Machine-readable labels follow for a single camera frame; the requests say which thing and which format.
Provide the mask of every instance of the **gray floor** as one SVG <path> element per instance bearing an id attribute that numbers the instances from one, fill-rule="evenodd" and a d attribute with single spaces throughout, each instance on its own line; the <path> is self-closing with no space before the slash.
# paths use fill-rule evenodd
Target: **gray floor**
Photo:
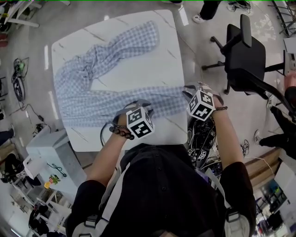
<path id="1" fill-rule="evenodd" d="M 276 11 L 266 1 L 254 1 L 249 14 L 252 24 L 252 35 L 266 48 L 266 65 L 282 61 L 284 49 L 283 36 L 279 35 L 280 25 Z M 32 139 L 35 124 L 39 123 L 36 115 L 27 108 L 29 118 L 19 108 L 13 93 L 11 76 L 13 60 L 15 58 L 30 57 L 29 70 L 25 79 L 26 103 L 32 104 L 34 110 L 45 118 L 52 129 L 62 128 L 62 122 L 56 119 L 53 107 L 57 107 L 55 90 L 53 87 L 53 73 L 51 67 L 51 46 L 58 39 L 88 25 L 109 18 L 149 10 L 169 9 L 173 12 L 176 28 L 179 34 L 179 44 L 182 55 L 183 70 L 186 83 L 204 81 L 216 91 L 222 92 L 226 87 L 226 73 L 223 67 L 201 72 L 200 66 L 223 61 L 218 47 L 209 42 L 211 36 L 216 36 L 222 44 L 226 43 L 226 28 L 228 24 L 239 26 L 241 10 L 230 12 L 226 2 L 222 2 L 217 14 L 211 21 L 200 25 L 192 22 L 191 17 L 201 10 L 202 1 L 188 1 L 184 8 L 164 4 L 157 1 L 73 1 L 69 6 L 59 1 L 44 3 L 31 19 L 40 24 L 39 28 L 22 26 L 9 34 L 9 45 L 0 49 L 0 76 L 6 76 L 8 96 L 2 104 L 5 106 L 7 119 L 0 122 L 0 130 L 8 128 L 12 122 L 16 129 L 13 139 L 23 156 L 26 156 L 24 146 Z M 46 51 L 48 51 L 49 68 L 45 66 Z M 280 87 L 282 76 L 279 73 L 266 73 L 265 81 Z M 270 150 L 254 144 L 253 135 L 260 129 L 264 136 L 270 136 L 278 125 L 270 112 L 266 111 L 266 101 L 257 95 L 246 96 L 244 93 L 231 90 L 228 96 L 223 95 L 228 112 L 241 142 L 247 139 L 250 143 L 248 156 L 259 156 Z M 78 154 L 82 166 L 89 164 L 94 153 Z"/>

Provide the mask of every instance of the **bracelet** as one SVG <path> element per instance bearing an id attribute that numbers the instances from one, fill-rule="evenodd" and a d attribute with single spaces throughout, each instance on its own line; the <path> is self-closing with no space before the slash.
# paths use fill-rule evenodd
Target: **bracelet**
<path id="1" fill-rule="evenodd" d="M 227 110 L 228 107 L 227 106 L 224 106 L 224 107 L 218 107 L 216 108 L 216 111 L 219 111 L 219 110 Z"/>
<path id="2" fill-rule="evenodd" d="M 135 139 L 135 136 L 132 135 L 131 133 L 126 133 L 125 131 L 121 131 L 119 128 L 115 128 L 113 126 L 111 126 L 109 128 L 109 131 L 114 133 L 114 134 L 118 134 L 121 137 L 125 137 L 126 139 L 129 139 L 129 140 L 134 140 Z"/>

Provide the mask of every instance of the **black office chair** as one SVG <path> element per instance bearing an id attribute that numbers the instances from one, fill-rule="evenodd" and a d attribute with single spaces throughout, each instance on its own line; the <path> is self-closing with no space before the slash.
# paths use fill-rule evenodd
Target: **black office chair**
<path id="1" fill-rule="evenodd" d="M 227 73 L 228 94 L 230 87 L 234 91 L 242 91 L 247 95 L 256 93 L 263 99 L 268 97 L 265 92 L 275 95 L 280 102 L 289 110 L 290 116 L 296 118 L 296 109 L 286 100 L 286 98 L 273 86 L 263 81 L 267 71 L 278 70 L 278 67 L 265 67 L 266 53 L 265 47 L 251 35 L 251 24 L 248 16 L 240 16 L 240 29 L 232 24 L 227 26 L 227 43 L 222 46 L 220 42 L 212 36 L 211 42 L 215 42 L 220 52 L 225 56 L 225 62 L 218 62 L 210 66 L 202 66 L 202 70 L 225 66 Z"/>

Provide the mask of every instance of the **gingham fabric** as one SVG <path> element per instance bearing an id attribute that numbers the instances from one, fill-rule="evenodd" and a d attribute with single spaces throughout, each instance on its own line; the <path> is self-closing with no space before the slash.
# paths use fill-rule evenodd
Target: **gingham fabric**
<path id="1" fill-rule="evenodd" d="M 64 126 L 102 127 L 117 111 L 138 99 L 151 102 L 153 119 L 184 111 L 183 87 L 145 87 L 123 92 L 90 91 L 120 60 L 152 51 L 159 44 L 156 24 L 148 21 L 125 31 L 107 46 L 94 45 L 85 55 L 66 62 L 55 75 L 55 91 Z"/>

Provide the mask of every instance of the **chair seat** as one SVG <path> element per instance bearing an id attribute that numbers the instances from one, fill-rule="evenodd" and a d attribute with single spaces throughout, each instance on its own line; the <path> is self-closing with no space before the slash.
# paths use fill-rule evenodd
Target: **chair seat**
<path id="1" fill-rule="evenodd" d="M 227 26 L 227 42 L 234 36 L 240 34 L 240 29 L 234 25 Z M 231 87 L 235 91 L 263 92 L 246 77 L 252 74 L 258 79 L 264 79 L 266 53 L 265 47 L 257 39 L 252 37 L 251 48 L 246 47 L 242 42 L 233 46 L 225 54 L 225 71 Z"/>

